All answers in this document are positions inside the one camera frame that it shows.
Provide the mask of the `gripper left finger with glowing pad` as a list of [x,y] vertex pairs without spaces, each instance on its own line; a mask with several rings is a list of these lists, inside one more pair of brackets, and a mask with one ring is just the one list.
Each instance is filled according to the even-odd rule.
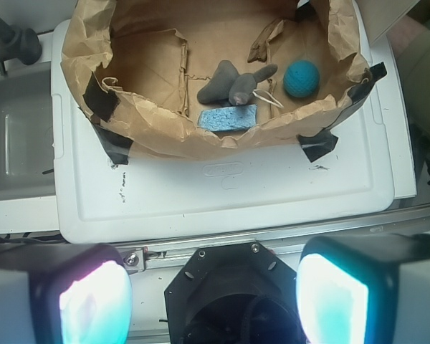
[[125,343],[132,285],[109,244],[0,244],[0,343]]

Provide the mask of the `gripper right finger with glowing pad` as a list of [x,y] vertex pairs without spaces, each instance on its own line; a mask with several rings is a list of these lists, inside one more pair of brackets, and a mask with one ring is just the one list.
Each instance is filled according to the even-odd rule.
[[430,343],[430,234],[316,236],[296,301],[310,343]]

